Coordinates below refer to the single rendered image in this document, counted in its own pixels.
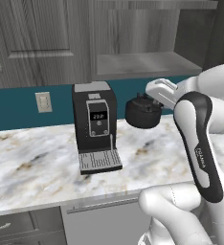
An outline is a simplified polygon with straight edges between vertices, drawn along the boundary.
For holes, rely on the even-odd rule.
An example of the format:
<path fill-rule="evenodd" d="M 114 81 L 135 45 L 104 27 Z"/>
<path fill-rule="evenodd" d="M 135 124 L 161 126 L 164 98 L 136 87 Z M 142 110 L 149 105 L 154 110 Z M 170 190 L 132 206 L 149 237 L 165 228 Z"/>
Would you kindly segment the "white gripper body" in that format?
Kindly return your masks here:
<path fill-rule="evenodd" d="M 163 104 L 165 108 L 173 109 L 180 88 L 179 84 L 175 84 L 166 78 L 157 78 L 146 85 L 146 93 Z"/>

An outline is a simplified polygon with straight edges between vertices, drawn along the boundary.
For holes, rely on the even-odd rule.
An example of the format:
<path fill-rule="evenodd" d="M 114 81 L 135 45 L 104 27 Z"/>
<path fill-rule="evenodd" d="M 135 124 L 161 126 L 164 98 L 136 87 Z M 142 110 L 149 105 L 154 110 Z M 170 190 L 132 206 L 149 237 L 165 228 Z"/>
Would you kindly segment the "black kettle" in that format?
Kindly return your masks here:
<path fill-rule="evenodd" d="M 126 103 L 125 120 L 137 128 L 150 129 L 156 127 L 161 120 L 162 107 L 163 104 L 146 93 L 138 93 L 136 98 Z"/>

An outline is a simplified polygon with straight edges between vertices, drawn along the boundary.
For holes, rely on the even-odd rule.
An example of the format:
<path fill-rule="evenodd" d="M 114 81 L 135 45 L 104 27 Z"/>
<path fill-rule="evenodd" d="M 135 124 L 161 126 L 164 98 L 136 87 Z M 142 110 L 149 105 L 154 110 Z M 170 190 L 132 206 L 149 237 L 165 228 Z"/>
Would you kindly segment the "grey wood cabinet door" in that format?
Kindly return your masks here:
<path fill-rule="evenodd" d="M 0 89 L 91 81 L 88 0 L 0 0 Z"/>

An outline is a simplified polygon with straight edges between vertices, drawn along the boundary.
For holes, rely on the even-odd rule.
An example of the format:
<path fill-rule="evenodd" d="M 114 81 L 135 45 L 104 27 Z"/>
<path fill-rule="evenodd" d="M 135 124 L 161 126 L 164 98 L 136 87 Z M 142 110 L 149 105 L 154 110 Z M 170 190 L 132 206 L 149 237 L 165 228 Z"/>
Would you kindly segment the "black coffee machine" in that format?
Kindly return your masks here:
<path fill-rule="evenodd" d="M 117 147 L 117 99 L 106 81 L 72 87 L 81 175 L 123 168 Z"/>

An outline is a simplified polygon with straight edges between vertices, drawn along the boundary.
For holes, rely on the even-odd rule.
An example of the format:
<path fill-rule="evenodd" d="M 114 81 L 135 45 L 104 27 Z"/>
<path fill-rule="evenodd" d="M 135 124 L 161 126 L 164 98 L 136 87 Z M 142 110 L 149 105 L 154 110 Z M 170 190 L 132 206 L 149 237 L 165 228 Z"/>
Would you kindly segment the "grey dishwasher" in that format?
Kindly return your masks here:
<path fill-rule="evenodd" d="M 137 245 L 150 217 L 137 203 L 67 214 L 67 210 L 138 197 L 114 193 L 73 200 L 60 207 L 68 245 Z"/>

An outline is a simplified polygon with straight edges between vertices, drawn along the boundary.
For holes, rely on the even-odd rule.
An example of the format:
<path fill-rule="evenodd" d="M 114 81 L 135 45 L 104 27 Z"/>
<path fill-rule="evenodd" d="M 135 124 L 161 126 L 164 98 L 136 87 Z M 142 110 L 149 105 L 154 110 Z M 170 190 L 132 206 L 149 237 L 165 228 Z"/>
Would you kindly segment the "grey drawer front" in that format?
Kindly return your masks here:
<path fill-rule="evenodd" d="M 0 216 L 0 226 L 11 225 L 0 231 L 0 237 L 15 234 L 44 234 L 63 229 L 59 207 Z"/>
<path fill-rule="evenodd" d="M 67 245 L 63 230 L 0 241 L 0 245 Z"/>

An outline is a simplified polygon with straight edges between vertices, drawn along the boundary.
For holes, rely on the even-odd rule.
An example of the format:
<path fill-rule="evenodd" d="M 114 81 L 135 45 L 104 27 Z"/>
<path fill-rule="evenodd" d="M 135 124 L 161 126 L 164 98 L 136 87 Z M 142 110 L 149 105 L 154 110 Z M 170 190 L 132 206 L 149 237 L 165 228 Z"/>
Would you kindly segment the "grey open wall shelf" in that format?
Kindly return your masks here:
<path fill-rule="evenodd" d="M 218 0 L 91 0 L 95 79 L 200 73 Z"/>

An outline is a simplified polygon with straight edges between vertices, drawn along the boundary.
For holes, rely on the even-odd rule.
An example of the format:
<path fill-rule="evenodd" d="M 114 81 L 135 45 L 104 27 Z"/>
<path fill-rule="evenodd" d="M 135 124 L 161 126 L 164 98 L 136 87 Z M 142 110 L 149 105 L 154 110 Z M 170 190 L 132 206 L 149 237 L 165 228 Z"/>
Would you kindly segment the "white wall socket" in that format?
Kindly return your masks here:
<path fill-rule="evenodd" d="M 37 109 L 39 113 L 52 112 L 51 97 L 49 92 L 39 92 L 35 94 Z"/>

